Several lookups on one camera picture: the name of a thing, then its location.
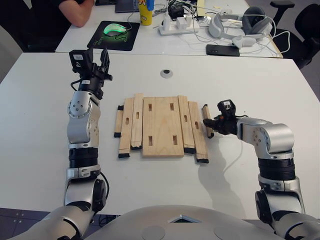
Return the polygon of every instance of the person's arm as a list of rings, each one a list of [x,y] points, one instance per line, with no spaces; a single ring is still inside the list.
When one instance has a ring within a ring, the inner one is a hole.
[[[65,0],[59,5],[60,11],[70,23],[83,27],[90,17],[95,0],[84,0],[78,4],[75,0]]]

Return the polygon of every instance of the charger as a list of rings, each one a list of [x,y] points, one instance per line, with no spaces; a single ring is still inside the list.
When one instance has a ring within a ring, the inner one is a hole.
[[[183,6],[177,5],[177,6],[170,6],[168,7],[169,16],[172,20],[175,20],[177,18],[183,17],[185,14],[185,9]]]

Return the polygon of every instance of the mouse pad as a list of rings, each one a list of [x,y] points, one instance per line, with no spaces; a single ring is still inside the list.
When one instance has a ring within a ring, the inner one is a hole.
[[[130,25],[124,21],[102,21],[96,29],[87,47],[94,49],[119,50],[119,51],[131,51],[134,47],[136,36],[140,27],[140,23],[130,22],[132,29],[122,33],[118,36],[107,36],[104,34],[104,29],[109,24],[120,24],[129,29]]]

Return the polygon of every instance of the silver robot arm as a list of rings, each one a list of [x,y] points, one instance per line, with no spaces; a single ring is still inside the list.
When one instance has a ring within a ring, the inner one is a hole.
[[[273,124],[246,115],[236,116],[231,100],[218,104],[221,115],[204,119],[215,131],[254,146],[261,190],[255,193],[257,215],[286,240],[319,240],[320,222],[305,214],[299,178],[295,174],[294,135],[282,123]]]
[[[101,88],[104,80],[112,80],[108,74],[109,55],[107,50],[102,52],[101,66],[93,63],[92,49],[74,50],[69,55],[73,71],[79,73],[81,79],[71,84],[75,92],[67,108],[69,168],[64,206],[12,238],[14,240],[81,239],[93,216],[106,204],[109,184],[98,164],[98,121],[103,97]],[[79,83],[78,90],[73,87],[75,83]]]

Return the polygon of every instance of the wooden board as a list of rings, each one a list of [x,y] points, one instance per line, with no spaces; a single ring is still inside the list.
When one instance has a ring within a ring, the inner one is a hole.
[[[137,93],[134,95],[133,115],[132,115],[132,133],[131,149],[137,150],[142,148],[142,120],[143,120],[144,94]]]
[[[115,128],[114,128],[114,137],[120,138],[121,137],[121,128],[122,128],[122,118],[124,116],[124,106],[118,106],[116,111],[116,118],[115,118]]]
[[[202,107],[202,114],[204,119],[211,119],[211,115],[209,112],[208,104],[205,104]],[[206,134],[209,139],[212,139],[215,135],[214,130],[211,127],[205,127],[206,128]]]
[[[196,161],[198,163],[209,163],[208,148],[206,145],[204,132],[202,130],[202,121],[199,115],[198,104],[195,101],[189,101],[189,111],[191,117],[191,126],[196,152]]]
[[[184,156],[177,97],[145,97],[142,128],[144,157]]]
[[[130,157],[131,132],[132,132],[132,116],[134,110],[134,98],[126,98],[124,100],[121,138],[119,145],[119,155],[121,158]]]
[[[183,139],[183,150],[185,153],[194,154],[195,141],[194,135],[192,133],[190,112],[188,106],[188,98],[186,96],[178,96],[179,102],[179,113],[180,113],[180,122],[182,130],[182,139]]]

